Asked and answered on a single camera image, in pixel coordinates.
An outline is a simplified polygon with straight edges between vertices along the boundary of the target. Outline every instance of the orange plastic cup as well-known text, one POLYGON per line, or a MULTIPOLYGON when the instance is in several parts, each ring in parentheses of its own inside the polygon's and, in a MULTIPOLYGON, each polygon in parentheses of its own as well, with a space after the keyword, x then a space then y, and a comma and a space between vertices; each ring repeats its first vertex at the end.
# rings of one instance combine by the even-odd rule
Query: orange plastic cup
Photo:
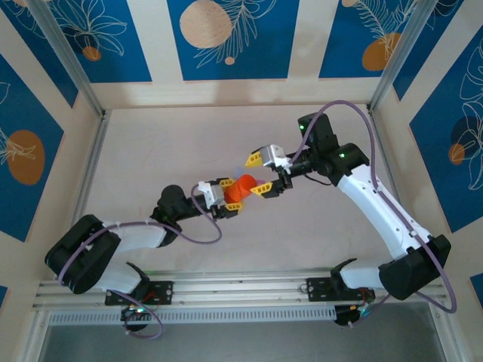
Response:
POLYGON ((251 194, 251 189, 257 186, 257 181, 250 175, 243 175, 233 185, 225 190, 225 202, 234 204, 242 202, 251 194))

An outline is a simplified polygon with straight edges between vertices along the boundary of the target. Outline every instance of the purple cable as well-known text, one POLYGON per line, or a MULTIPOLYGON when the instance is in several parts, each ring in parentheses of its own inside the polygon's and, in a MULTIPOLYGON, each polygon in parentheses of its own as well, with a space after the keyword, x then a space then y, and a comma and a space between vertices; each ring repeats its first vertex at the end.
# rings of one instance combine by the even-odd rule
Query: purple cable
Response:
POLYGON ((124 324, 124 328, 125 328, 126 334, 128 336, 133 336, 133 337, 138 338, 138 339, 157 339, 157 338, 161 337, 161 335, 163 334, 163 323, 161 322, 161 319, 159 319, 159 317, 156 315, 156 313, 154 311, 152 311, 151 309, 147 308, 142 302, 137 301, 135 298, 133 298, 129 294, 120 292, 118 290, 111 290, 111 292, 116 293, 118 296, 121 296, 122 298, 125 298, 128 301, 134 303, 138 307, 141 307, 142 309, 144 309, 145 311, 147 311, 149 313, 149 315, 151 315, 151 317, 156 322, 158 322, 159 330, 158 330, 158 332, 156 334, 153 334, 151 336, 142 336, 140 334, 132 333, 130 330, 128 330, 128 328, 127 328, 128 319, 126 319, 125 324, 124 324))
MULTIPOLYGON (((193 201, 193 204, 195 205, 195 207, 198 209, 198 211, 204 216, 206 217, 210 222, 211 224, 214 226, 214 228, 218 231, 218 236, 217 238, 215 238, 214 240, 211 240, 211 241, 199 241, 199 240, 195 240, 195 239, 191 239, 190 237, 184 235, 183 233, 177 231, 175 228, 169 226, 169 225, 165 225, 165 224, 162 224, 160 222, 154 222, 154 221, 133 221, 133 222, 123 222, 121 224, 113 224, 113 225, 109 225, 107 227, 105 227, 104 229, 101 229, 99 230, 98 232, 95 232, 94 234, 92 234, 86 241, 83 241, 79 247, 77 248, 77 250, 74 252, 74 254, 71 255, 71 257, 69 258, 69 260, 67 260, 66 264, 63 266, 62 270, 60 271, 59 273, 59 277, 58 277, 58 283, 59 285, 63 285, 62 283, 62 280, 64 278, 64 276, 66 275, 67 273, 67 270, 70 268, 70 266, 72 265, 72 263, 74 262, 75 258, 78 257, 78 255, 83 251, 83 249, 85 249, 86 246, 88 246, 90 243, 92 243, 96 238, 98 238, 100 235, 102 235, 104 232, 107 232, 109 230, 113 230, 113 229, 117 229, 117 228, 128 228, 128 227, 131 227, 131 226, 140 226, 140 225, 151 225, 151 226, 157 226, 159 228, 162 228, 162 229, 167 229, 167 230, 170 230, 171 232, 175 233, 176 235, 182 237, 183 239, 186 239, 187 241, 189 242, 192 242, 194 244, 200 244, 200 245, 208 245, 208 244, 214 244, 214 243, 217 243, 218 241, 221 240, 222 238, 222 232, 221 232, 221 229, 220 227, 215 223, 214 219, 212 219, 208 213, 206 211, 203 210, 203 208, 199 205, 199 203, 196 201, 196 198, 195 198, 195 190, 197 188, 197 185, 194 185, 192 188, 191 188, 191 199, 193 201)), ((131 302, 137 304, 138 306, 140 306, 141 308, 143 309, 146 309, 148 311, 148 313, 156 319, 156 321, 159 323, 159 333, 155 336, 140 336, 138 334, 134 334, 134 333, 131 333, 130 332, 130 335, 131 336, 135 336, 136 338, 141 338, 141 339, 155 339, 155 338, 158 338, 160 337, 160 335, 162 334, 162 323, 161 321, 159 320, 159 318, 154 314, 153 311, 151 311, 149 308, 147 308, 143 303, 141 302, 138 302, 136 299, 128 296, 127 294, 124 294, 123 292, 119 292, 117 290, 112 290, 112 292, 130 300, 131 302)))
MULTIPOLYGON (((303 135, 302 143, 300 144, 299 149, 295 152, 295 155, 290 160, 290 162, 293 164, 294 161, 297 160, 297 158, 300 156, 300 153, 302 153, 303 147, 305 146, 307 139, 309 138, 310 131, 314 127, 315 121, 318 119, 318 117, 320 117, 325 112, 325 110, 327 108, 338 105, 338 104, 349 106, 350 108, 354 109, 361 116, 362 121, 364 121, 365 126, 368 129, 369 140, 371 141, 371 179, 372 179, 372 183, 374 185, 374 188, 376 189, 377 194, 387 204, 387 206, 389 206, 389 208, 392 211, 394 211, 395 215, 405 225, 406 229, 408 229, 409 232, 413 232, 414 228, 411 225, 411 223, 406 220, 404 215, 402 215, 402 213, 399 211, 399 209, 389 200, 389 198, 387 197, 387 195, 384 192, 377 190, 378 182, 377 182, 377 177, 376 177, 376 141, 374 139, 374 132, 372 131, 371 123, 369 122, 366 115, 354 103, 348 102, 346 100, 335 100, 335 101, 327 103, 325 106, 320 108, 320 110, 315 114, 314 118, 310 121, 309 126, 307 127, 306 132, 303 135)), ((418 234, 416 234, 415 239, 421 245, 421 247, 426 251, 429 258, 431 259, 431 261, 434 263, 436 269, 438 270, 438 273, 441 275, 441 278, 442 278, 442 280, 445 284, 445 287, 448 290, 448 294, 450 296, 451 308, 446 308, 442 304, 436 302, 434 299, 428 297, 427 295, 425 295, 421 292, 416 292, 416 294, 418 296, 420 296, 421 298, 424 298, 427 302, 430 302, 433 305, 435 305, 436 307, 440 308, 442 311, 445 311, 445 312, 451 313, 451 314, 455 313, 456 310, 457 310, 456 296, 454 294, 453 287, 451 286, 451 283, 449 281, 448 276, 446 275, 445 270, 441 266, 441 263, 438 261, 438 258, 436 258, 436 255, 431 251, 431 249, 429 249, 429 247, 426 245, 424 240, 418 234)), ((389 295, 386 296, 385 298, 383 298, 383 300, 379 304, 382 304, 383 302, 385 302, 387 300, 387 298, 389 298, 389 295)))
POLYGON ((382 298, 374 307, 372 307, 371 311, 369 312, 369 314, 363 316, 363 317, 360 317, 357 321, 355 321, 354 323, 351 323, 351 324, 348 324, 346 327, 354 327, 354 326, 357 326, 358 324, 362 323, 363 321, 365 321, 366 319, 369 318, 369 315, 371 315, 372 312, 376 311, 378 308, 380 308, 380 306, 382 304, 384 304, 386 302, 387 299, 390 298, 390 295, 388 294, 387 296, 385 296, 384 298, 382 298))

